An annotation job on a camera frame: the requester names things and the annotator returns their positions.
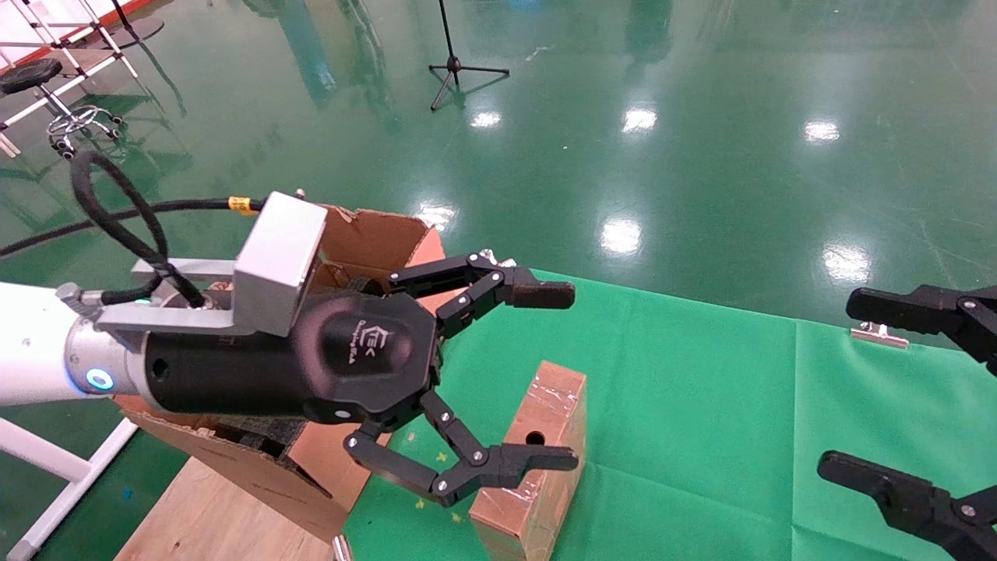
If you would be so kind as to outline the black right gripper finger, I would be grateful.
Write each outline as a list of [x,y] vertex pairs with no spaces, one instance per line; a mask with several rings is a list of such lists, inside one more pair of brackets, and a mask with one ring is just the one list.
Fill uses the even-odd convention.
[[873,500],[888,526],[937,545],[954,560],[996,559],[996,487],[957,498],[929,480],[829,450],[818,475]]
[[943,334],[961,351],[996,373],[996,288],[959,291],[919,285],[907,295],[857,288],[847,315],[921,334]]

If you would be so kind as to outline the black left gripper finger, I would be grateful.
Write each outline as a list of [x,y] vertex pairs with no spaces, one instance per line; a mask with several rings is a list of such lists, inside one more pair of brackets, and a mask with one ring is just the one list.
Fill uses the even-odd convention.
[[421,299],[456,291],[435,309],[440,337],[455,337],[498,305],[528,309],[569,309],[576,285],[539,280],[525,266],[499,266],[480,253],[432,260],[394,271],[388,277],[393,294]]
[[367,420],[344,440],[358,465],[430,502],[452,507],[481,488],[520,486],[531,470],[570,471],[580,459],[569,447],[502,443],[485,447],[435,391],[421,395],[417,411],[426,416],[458,462],[442,473],[377,443],[385,429]]

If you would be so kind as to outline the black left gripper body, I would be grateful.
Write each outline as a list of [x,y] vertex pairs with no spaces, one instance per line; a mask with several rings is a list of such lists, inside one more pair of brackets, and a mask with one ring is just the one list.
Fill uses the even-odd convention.
[[409,295],[309,297],[285,337],[152,333],[149,399],[163,411],[402,425],[439,380],[437,319]]

